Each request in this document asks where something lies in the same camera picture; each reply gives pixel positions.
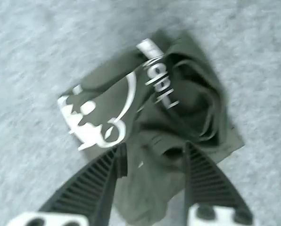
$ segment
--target white graphic print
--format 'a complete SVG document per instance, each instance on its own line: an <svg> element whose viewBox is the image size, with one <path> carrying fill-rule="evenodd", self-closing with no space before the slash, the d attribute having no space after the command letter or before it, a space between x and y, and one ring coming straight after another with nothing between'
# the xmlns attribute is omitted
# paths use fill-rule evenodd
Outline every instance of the white graphic print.
<svg viewBox="0 0 281 226"><path fill-rule="evenodd" d="M72 113L73 105L67 105L66 99L68 96L62 96L58 99L58 105L61 109L63 117L70 128L70 133L74 133L78 139L82 142L82 145L78 148L79 151L84 150L86 148L92 147L94 145L98 145L101 148L110 148L121 141L124 140L126 135L126 125L121 120L122 117L127 113L129 108L131 107L135 92L136 92L136 75L134 72L131 72L126 76L128 82L128 94L125 105L120 112L120 114L116 118L111 118L107 123L112 124L112 126L106 131L103 136L101 133L102 124L99 126L94 126L90 122L79 126L78 123L82 120L83 116L90 114L96 108L96 103L92 100L87 101L81 106L81 113ZM74 88L74 94L77 95L81 93L83 90L81 86L77 86ZM118 130L118 138L113 142L106 142L105 140L111 135L113 128L116 127Z"/></svg>
<svg viewBox="0 0 281 226"><path fill-rule="evenodd" d="M171 102L169 94L173 92L173 89L170 87L171 82L167 76L168 72L166 66L163 63L156 63L163 57L163 52L153 43L150 39L146 39L137 45L137 48L143 52L144 55L149 59L143 64L144 67L148 67L147 75L150 78L147 85L153 85L157 93L160 93L160 96L157 97L157 102L161 101L163 105L169 109L179 103L179 101ZM70 128L70 133L74 133L78 139L82 142L82 145L78 150L84 150L86 148L97 145L101 148L111 148L120 142L122 142L126 136L126 124L122 121L123 116L130 109L135 93L136 93L136 74L131 72L126 76L128 82L128 93L127 99L123 109L116 118L111 118L107 123L111 124L110 128L107 129L104 135L102 135L102 124L94 126L90 122L85 123L82 126L79 126L79 122L85 115L91 114L96 109L96 103L92 100L87 101L80 107L81 113L73 112L73 105L67 105L66 99L68 96L62 96L58 100L58 105L61 109L61 112L64 116L66 123ZM81 85L78 85L73 88L73 94L78 95L83 91ZM107 142L106 139L111 136L112 130L118 130L118 138L116 141Z"/></svg>

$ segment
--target carpet floor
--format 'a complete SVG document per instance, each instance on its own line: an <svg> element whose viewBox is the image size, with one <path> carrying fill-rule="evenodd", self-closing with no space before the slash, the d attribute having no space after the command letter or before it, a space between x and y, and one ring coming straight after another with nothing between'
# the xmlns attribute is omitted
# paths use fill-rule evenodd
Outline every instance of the carpet floor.
<svg viewBox="0 0 281 226"><path fill-rule="evenodd" d="M281 1L0 0L0 226L79 170L56 104L99 63L160 27L185 28L227 88L246 145L220 163L263 226L281 226ZM182 194L158 226L182 225ZM124 223L112 212L111 226Z"/></svg>

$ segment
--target folded shirt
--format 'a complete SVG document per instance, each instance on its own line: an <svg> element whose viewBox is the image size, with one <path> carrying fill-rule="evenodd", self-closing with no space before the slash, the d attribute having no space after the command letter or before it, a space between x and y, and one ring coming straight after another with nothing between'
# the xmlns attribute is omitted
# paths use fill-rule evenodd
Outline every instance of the folded shirt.
<svg viewBox="0 0 281 226"><path fill-rule="evenodd" d="M135 226L161 220L183 189L186 140L215 162L243 146L224 88L186 32L176 40L156 32L100 65L58 104L90 159L126 142L128 176L118 181L114 202Z"/></svg>

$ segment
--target white lettering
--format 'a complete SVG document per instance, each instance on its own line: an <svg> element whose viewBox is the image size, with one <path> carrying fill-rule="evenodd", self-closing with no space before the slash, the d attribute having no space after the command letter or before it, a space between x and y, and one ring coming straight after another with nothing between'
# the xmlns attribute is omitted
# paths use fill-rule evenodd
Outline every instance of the white lettering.
<svg viewBox="0 0 281 226"><path fill-rule="evenodd" d="M147 75L150 80L146 82L145 85L147 86L154 83L153 86L157 93L165 91L165 93L157 97L156 103L161 101L167 109L179 104L179 101L172 103L168 96L173 92L173 89L170 88L171 81L169 76L166 76L168 74L166 65L163 63L157 63L154 65L154 63L163 58L164 53L151 39L145 39L137 45L137 48L149 59L143 64L144 68L151 66L147 70Z"/></svg>
<svg viewBox="0 0 281 226"><path fill-rule="evenodd" d="M156 82L159 79L161 79L163 76L168 74L168 72L167 72L167 69L166 69L164 64L158 63L158 64L150 67L147 70L147 74L148 74L149 78L151 78L151 80L146 82L146 86Z"/></svg>
<svg viewBox="0 0 281 226"><path fill-rule="evenodd" d="M169 76L166 76L161 80L159 80L156 84L154 84L154 87L157 92L162 92L168 87L170 87L170 85L171 85L171 81L169 80Z"/></svg>

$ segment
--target cartoon graphic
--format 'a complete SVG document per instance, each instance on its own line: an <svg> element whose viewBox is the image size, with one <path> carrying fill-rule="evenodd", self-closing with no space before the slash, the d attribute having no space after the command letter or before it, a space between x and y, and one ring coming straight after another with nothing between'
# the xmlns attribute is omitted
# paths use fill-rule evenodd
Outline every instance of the cartoon graphic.
<svg viewBox="0 0 281 226"><path fill-rule="evenodd" d="M96 108L96 103L92 100L87 101L81 107L81 113L73 112L73 105L67 105L66 99L69 96L62 96L58 99L58 105L63 114L63 117L70 128L70 133L74 133L78 139L83 143L78 150L84 150L86 148L92 147L94 145L98 145L101 148L110 148L121 141L124 140L126 136L126 124L122 121L123 116L130 109L135 93L136 93L136 74L135 72L131 72L126 75L126 79L128 82L128 94L125 105L121 110L120 114L116 118L111 118L106 123L111 124L112 126L106 131L105 135L102 135L102 125L105 122L102 122L99 126L94 126L90 122L79 126L79 122L82 120L83 116L91 114ZM80 85L73 88L74 95L81 93L83 90ZM118 130L118 138L113 142L106 142L106 139L111 135L114 127Z"/></svg>

